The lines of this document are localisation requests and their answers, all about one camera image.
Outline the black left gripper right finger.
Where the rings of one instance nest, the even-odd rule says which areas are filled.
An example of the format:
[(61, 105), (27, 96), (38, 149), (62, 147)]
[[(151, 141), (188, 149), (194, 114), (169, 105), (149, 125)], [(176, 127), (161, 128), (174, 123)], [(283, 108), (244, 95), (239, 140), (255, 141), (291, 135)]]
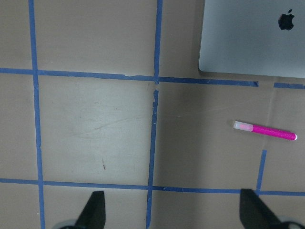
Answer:
[(293, 220), (280, 220), (251, 189), (241, 189), (239, 218), (245, 229), (303, 229)]

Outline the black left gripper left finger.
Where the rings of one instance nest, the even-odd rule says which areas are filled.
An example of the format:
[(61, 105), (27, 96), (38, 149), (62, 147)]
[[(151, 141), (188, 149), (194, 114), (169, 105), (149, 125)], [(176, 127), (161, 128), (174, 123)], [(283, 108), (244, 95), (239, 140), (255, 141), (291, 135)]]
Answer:
[(88, 202), (78, 217), (76, 229), (103, 229), (105, 226), (104, 191), (92, 192)]

